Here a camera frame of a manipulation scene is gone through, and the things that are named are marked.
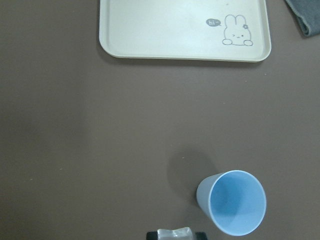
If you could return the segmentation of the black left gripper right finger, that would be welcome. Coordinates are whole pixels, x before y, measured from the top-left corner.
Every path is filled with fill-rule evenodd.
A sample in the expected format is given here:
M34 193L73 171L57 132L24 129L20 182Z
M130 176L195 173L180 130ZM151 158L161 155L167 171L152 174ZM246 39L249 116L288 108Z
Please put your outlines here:
M196 240L208 240L207 234L205 232L195 232Z

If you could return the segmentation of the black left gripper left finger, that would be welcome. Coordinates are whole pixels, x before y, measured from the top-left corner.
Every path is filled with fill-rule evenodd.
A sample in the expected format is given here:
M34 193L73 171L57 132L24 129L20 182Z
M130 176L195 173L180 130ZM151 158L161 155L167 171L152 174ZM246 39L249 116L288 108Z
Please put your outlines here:
M145 236L146 240L158 240L158 232L157 231L149 231Z

